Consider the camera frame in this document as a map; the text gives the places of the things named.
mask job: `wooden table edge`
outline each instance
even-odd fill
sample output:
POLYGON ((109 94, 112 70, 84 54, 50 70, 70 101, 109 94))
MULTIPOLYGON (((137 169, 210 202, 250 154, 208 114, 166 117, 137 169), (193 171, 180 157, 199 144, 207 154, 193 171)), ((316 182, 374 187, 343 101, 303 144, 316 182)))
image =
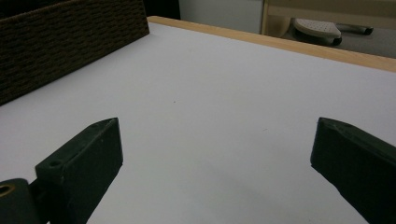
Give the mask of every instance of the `wooden table edge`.
POLYGON ((179 21, 157 16, 148 17, 148 21, 185 30, 242 40, 272 48, 285 49, 342 63, 352 63, 360 66, 371 67, 396 73, 396 59, 392 58, 343 49, 332 49, 312 44, 301 43, 293 40, 280 39, 267 35, 257 35, 190 21, 179 21))

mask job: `white wall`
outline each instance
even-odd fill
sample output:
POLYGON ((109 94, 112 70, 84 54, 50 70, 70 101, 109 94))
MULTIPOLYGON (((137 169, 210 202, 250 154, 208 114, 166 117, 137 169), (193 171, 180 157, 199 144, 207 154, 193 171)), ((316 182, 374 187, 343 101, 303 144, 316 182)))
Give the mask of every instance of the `white wall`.
POLYGON ((179 0, 183 21, 259 34, 262 0, 179 0))

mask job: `screw hole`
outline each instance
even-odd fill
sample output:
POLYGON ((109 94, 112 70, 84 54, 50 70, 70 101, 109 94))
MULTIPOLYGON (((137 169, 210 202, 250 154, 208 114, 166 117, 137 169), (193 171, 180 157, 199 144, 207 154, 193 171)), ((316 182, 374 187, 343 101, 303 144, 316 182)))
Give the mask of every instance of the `screw hole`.
POLYGON ((61 165, 61 161, 52 161, 52 162, 50 162, 49 163, 49 166, 50 167, 57 167, 57 166, 59 166, 59 165, 61 165))
POLYGON ((2 185, 0 186, 0 197, 8 195, 15 187, 12 185, 2 185))

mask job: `woven basket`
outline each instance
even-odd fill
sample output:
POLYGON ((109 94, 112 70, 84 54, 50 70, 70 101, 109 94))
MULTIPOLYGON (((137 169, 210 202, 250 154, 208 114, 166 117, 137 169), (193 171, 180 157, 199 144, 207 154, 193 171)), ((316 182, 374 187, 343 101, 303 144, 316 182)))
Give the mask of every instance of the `woven basket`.
POLYGON ((35 7, 0 11, 0 105, 149 33, 142 0, 41 0, 35 7))

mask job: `white table surface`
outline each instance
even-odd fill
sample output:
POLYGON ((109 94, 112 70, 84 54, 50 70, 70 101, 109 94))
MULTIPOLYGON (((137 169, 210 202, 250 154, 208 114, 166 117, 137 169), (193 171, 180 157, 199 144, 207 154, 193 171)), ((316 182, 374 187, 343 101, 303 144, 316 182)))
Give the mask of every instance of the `white table surface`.
POLYGON ((124 164, 89 223, 366 223, 310 166, 317 120, 396 145, 396 74, 155 23, 0 107, 0 179, 118 117, 124 164))

